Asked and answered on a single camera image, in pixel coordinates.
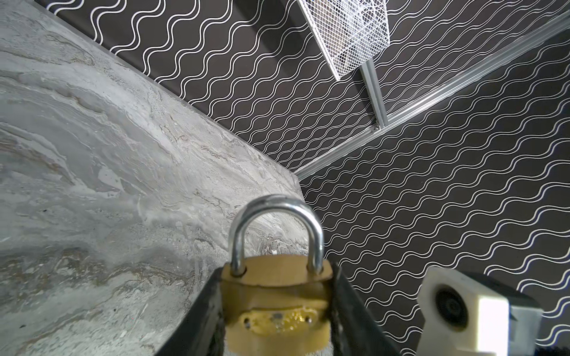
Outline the small brass padlock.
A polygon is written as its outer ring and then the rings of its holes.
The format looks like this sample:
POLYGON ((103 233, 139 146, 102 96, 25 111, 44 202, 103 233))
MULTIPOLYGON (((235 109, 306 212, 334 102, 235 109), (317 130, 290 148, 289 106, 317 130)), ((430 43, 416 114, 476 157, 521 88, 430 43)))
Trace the small brass padlock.
POLYGON ((230 352, 308 355, 327 348, 333 268, 324 259, 324 231, 313 210, 293 197, 259 197, 239 211, 229 242, 229 262, 221 272, 221 297, 230 352), (307 255, 246 257, 250 223, 272 212, 290 214, 303 223, 307 255))

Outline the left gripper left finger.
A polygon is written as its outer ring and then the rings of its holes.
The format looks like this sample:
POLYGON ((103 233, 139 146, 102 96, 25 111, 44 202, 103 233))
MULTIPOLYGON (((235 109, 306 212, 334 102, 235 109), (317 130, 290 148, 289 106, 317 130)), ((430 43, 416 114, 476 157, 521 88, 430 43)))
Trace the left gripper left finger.
POLYGON ((222 355, 225 323, 221 293, 222 268, 217 268, 180 325, 160 347, 157 355, 222 355))

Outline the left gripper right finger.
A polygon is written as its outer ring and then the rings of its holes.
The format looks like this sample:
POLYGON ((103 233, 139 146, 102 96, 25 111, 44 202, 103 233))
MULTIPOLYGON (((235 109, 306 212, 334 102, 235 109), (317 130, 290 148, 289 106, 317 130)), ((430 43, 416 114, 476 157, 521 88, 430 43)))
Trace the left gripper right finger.
POLYGON ((329 317, 334 355, 399 355, 396 344, 375 322, 341 267, 332 262, 329 317))

